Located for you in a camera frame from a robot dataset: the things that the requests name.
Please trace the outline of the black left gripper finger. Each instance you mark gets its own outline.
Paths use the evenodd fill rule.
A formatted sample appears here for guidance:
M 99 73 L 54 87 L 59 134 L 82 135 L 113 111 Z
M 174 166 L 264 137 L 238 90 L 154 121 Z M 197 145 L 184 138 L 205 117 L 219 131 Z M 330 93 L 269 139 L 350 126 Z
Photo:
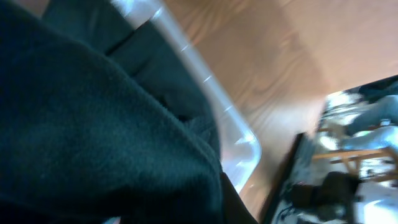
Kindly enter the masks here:
M 220 174 L 224 222 L 226 224 L 258 224 L 241 200 L 226 173 Z

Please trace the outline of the black hooded sweatshirt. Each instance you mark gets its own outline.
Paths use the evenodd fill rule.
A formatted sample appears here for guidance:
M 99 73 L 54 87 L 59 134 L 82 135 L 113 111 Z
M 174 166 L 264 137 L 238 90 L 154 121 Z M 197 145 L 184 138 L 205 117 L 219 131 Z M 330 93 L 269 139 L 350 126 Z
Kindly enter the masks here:
M 211 106 L 107 1 L 1 2 L 2 223 L 225 223 Z

